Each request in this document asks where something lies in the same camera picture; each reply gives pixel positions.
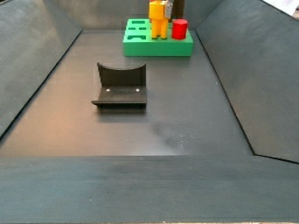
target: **black plastic piece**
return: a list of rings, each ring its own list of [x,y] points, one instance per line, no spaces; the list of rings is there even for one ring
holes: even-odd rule
[[[116,69],[97,63],[97,72],[101,89],[97,100],[92,101],[96,106],[145,106],[145,64]]]

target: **gray surface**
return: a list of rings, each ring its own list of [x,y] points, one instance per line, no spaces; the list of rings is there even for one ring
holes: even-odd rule
[[[0,5],[0,136],[65,53],[80,28],[52,0]]]
[[[255,153],[299,162],[298,21],[224,0],[196,31]]]
[[[53,0],[84,30],[125,29],[129,18],[148,18],[148,0]],[[193,30],[221,0],[185,0],[184,17]]]
[[[192,30],[203,23],[204,19],[217,8],[223,0],[185,0],[184,17]]]
[[[1,142],[0,222],[299,221],[299,166],[251,155],[192,36],[189,58],[125,58],[120,31],[79,36]],[[89,103],[99,61],[147,62],[144,115]]]
[[[177,58],[124,57],[123,35],[80,34],[1,142],[1,157],[243,155],[245,139],[195,33],[192,56]],[[145,63],[145,113],[91,104],[97,62],[120,68]]]
[[[53,0],[84,30],[124,30],[129,18],[147,18],[148,1]]]
[[[299,221],[299,166],[231,155],[0,159],[1,223]]]

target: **yellow block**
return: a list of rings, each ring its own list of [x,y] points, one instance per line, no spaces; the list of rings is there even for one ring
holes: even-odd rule
[[[165,1],[153,1],[149,3],[149,18],[164,19],[164,3]]]

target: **bin floor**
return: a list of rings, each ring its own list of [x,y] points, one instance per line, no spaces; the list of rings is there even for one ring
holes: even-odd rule
[[[251,154],[201,45],[125,58],[84,32],[0,146],[0,222],[298,222],[299,166]],[[96,63],[147,63],[148,104],[99,111]]]

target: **green block holder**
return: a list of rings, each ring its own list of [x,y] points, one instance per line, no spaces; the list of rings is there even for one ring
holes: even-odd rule
[[[185,39],[172,39],[169,24],[167,39],[152,39],[149,19],[132,18],[127,20],[123,46],[125,56],[191,56],[192,36],[187,31]]]

